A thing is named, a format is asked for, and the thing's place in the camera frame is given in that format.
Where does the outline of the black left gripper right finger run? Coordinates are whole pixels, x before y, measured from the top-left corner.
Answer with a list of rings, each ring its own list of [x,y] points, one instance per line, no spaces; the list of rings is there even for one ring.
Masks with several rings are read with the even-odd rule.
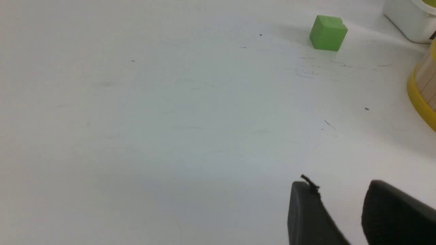
[[[435,209],[383,180],[369,185],[361,226],[369,245],[436,243]]]

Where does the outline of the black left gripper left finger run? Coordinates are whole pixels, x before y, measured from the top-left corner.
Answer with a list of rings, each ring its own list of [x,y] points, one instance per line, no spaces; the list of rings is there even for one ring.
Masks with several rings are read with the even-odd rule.
[[[304,174],[290,192],[287,228],[290,245],[349,245],[326,210],[319,186]]]

